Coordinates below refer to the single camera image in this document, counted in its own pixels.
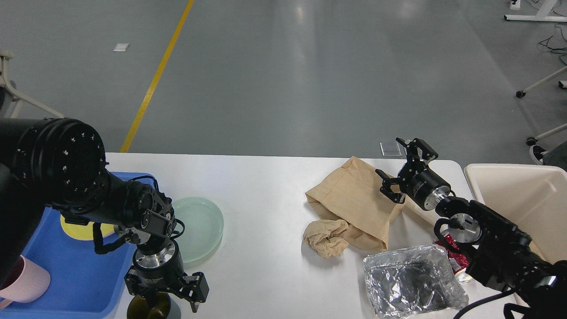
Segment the green glass dish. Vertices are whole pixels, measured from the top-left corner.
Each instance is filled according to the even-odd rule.
[[[175,217],[185,224],[185,232],[176,239],[183,262],[193,262],[208,255],[222,237],[225,220],[221,210],[201,197],[176,200],[172,206]]]

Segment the chair wheel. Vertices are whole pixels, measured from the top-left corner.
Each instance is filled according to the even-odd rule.
[[[528,146],[532,146],[535,145],[538,142],[538,140],[535,139],[535,137],[530,136],[526,139],[526,145]]]

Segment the yellow floor line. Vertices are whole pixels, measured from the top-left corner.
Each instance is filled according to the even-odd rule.
[[[132,141],[134,140],[134,136],[136,135],[136,132],[138,131],[138,127],[140,126],[140,123],[142,122],[143,116],[146,113],[147,106],[150,104],[151,97],[154,95],[155,88],[158,86],[159,79],[162,77],[163,70],[166,68],[167,60],[169,60],[169,58],[170,58],[171,51],[173,51],[173,49],[174,49],[175,43],[177,42],[177,38],[179,37],[179,33],[181,32],[181,29],[183,28],[183,24],[185,23],[185,20],[187,19],[187,15],[189,14],[191,7],[193,6],[193,1],[194,0],[189,0],[187,2],[187,5],[185,6],[185,10],[183,11],[181,18],[179,19],[179,22],[177,23],[177,27],[175,28],[175,32],[171,36],[170,43],[167,45],[166,52],[163,54],[163,57],[162,57],[161,62],[159,63],[158,69],[155,71],[154,78],[151,80],[150,87],[147,89],[146,96],[144,97],[142,104],[140,105],[140,108],[138,109],[138,113],[136,114],[136,117],[134,118],[134,122],[132,122],[132,126],[130,126],[130,130],[128,131],[128,135],[126,135],[126,139],[124,140],[124,143],[122,144],[122,147],[120,148],[120,152],[122,152],[122,153],[128,152],[128,150],[130,149],[130,145],[132,144]]]

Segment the red wrapper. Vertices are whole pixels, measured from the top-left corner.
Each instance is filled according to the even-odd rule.
[[[449,234],[445,235],[445,240],[454,248],[459,249],[455,244],[455,240],[451,237],[451,235]],[[440,241],[435,241],[434,244],[443,247]],[[461,269],[468,267],[468,260],[465,256],[461,254],[453,253],[452,251],[447,251],[447,256],[449,258],[449,263],[451,264],[451,268],[453,268],[453,274],[456,274]]]

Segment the aluminum foil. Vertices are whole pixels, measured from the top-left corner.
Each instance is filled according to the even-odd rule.
[[[468,296],[440,246],[416,246],[363,260],[366,292],[383,318],[406,318],[445,308],[462,309]]]

